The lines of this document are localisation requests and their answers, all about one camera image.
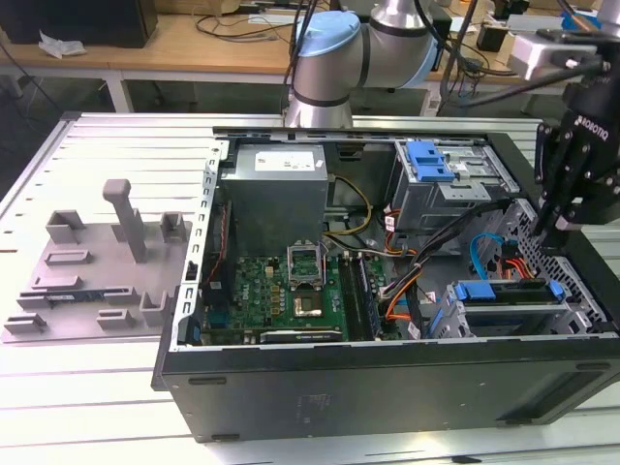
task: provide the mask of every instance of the white table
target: white table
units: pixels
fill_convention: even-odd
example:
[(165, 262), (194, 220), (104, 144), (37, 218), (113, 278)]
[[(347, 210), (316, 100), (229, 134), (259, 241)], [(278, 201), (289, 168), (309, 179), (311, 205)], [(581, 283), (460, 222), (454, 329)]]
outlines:
[[(200, 189), (201, 148), (208, 127), (239, 116), (85, 114), (54, 129), (0, 203), (0, 321), (47, 242), (53, 209), (76, 209), (84, 222), (109, 222), (101, 198), (108, 177), (127, 177), (132, 204), (145, 221), (164, 210), (191, 213)], [(244, 117), (253, 127), (275, 116)], [(398, 122), (432, 130), (507, 132), (532, 160), (537, 120), (365, 117), (357, 126)], [(620, 229), (587, 235), (616, 273)], [(216, 444), (194, 442), (170, 395), (150, 388), (157, 338), (132, 342), (0, 346), (0, 463), (142, 462), (239, 464), (450, 463), (472, 455), (483, 463), (616, 464), (620, 462), (620, 384), (549, 426)]]

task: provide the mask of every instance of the blue plastic latch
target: blue plastic latch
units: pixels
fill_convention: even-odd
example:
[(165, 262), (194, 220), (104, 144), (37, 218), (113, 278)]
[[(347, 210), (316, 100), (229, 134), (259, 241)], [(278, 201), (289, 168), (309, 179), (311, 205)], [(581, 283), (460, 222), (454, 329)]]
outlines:
[(495, 300), (493, 288), (486, 281), (458, 283), (454, 291), (459, 300)]
[(456, 298), (458, 298), (459, 300), (467, 300), (467, 290), (462, 283), (454, 286), (454, 292), (456, 293)]
[(549, 281), (549, 288), (553, 292), (553, 295), (555, 295), (555, 298), (558, 299), (558, 301), (561, 302), (566, 297), (566, 293), (564, 292), (564, 288), (555, 279), (552, 279), (551, 281)]
[(418, 172), (421, 182), (452, 182), (454, 173), (448, 169), (444, 154), (428, 140), (407, 142), (407, 156)]

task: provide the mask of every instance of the white paper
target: white paper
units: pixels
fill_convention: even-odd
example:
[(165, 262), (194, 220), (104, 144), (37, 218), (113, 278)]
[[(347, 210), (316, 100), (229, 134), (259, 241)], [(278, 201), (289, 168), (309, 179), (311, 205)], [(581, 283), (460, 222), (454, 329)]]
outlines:
[(312, 152), (259, 152), (256, 171), (314, 171)]
[[(463, 25), (463, 16), (453, 16), (452, 23), (449, 26), (450, 32), (458, 32), (461, 30), (461, 26)], [(467, 26), (467, 32), (476, 32), (478, 28), (476, 26), (472, 26), (471, 24)]]
[(50, 36), (46, 36), (41, 31), (39, 31), (39, 34), (41, 35), (39, 48), (59, 60), (62, 59), (63, 55), (83, 55), (86, 53), (86, 49), (80, 41), (58, 41)]

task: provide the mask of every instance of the red cable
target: red cable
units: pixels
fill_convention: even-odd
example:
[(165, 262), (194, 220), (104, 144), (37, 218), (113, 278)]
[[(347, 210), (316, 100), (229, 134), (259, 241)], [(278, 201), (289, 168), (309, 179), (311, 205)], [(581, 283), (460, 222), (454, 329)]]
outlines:
[(222, 231), (220, 233), (220, 243), (222, 244), (222, 246), (220, 248), (220, 255), (217, 258), (217, 262), (215, 262), (215, 265), (211, 268), (211, 272), (209, 273), (208, 278), (206, 278), (206, 281), (204, 281), (205, 286), (209, 284), (209, 282), (211, 281), (211, 278), (215, 274), (215, 271), (217, 271), (217, 268), (220, 266), (220, 263), (222, 262), (222, 258), (224, 257), (224, 250), (226, 249), (225, 231), (226, 231), (226, 208), (222, 206)]

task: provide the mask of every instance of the wooden desk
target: wooden desk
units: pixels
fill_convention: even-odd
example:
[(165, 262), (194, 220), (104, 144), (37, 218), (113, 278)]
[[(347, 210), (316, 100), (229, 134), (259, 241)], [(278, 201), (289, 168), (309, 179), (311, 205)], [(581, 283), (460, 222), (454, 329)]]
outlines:
[[(467, 4), (454, 1), (451, 14), (464, 15)], [(486, 14), (484, 2), (480, 2), (474, 15), (474, 23), (482, 22)], [(221, 19), (225, 24), (236, 22), (235, 17)], [(213, 19), (203, 24), (215, 26)], [(242, 22), (234, 27), (220, 27), (223, 34), (242, 33), (266, 28), (266, 24)], [(290, 28), (279, 29), (288, 38)], [(474, 47), (477, 34), (469, 34), (465, 43)], [(199, 32), (189, 15), (160, 15), (157, 30), (144, 48), (119, 48), (114, 46), (86, 46), (88, 52), (81, 56), (69, 56), (58, 60), (48, 56), (37, 46), (7, 45), (7, 49), (32, 76), (66, 78), (99, 78), (108, 84), (116, 111), (133, 111), (126, 81), (173, 80), (207, 82), (281, 83), (289, 64), (288, 44), (282, 40), (259, 43), (233, 43), (218, 40)], [(512, 38), (505, 40), (499, 53), (484, 52), (492, 69), (506, 70), (506, 60), (512, 48)], [(465, 56), (476, 54), (463, 49)], [(427, 98), (423, 115), (436, 113), (438, 81), (443, 70), (431, 73), (423, 85)], [(0, 53), (0, 76), (20, 76), (20, 72)], [(480, 90), (496, 90), (519, 81), (517, 77), (486, 77)]]

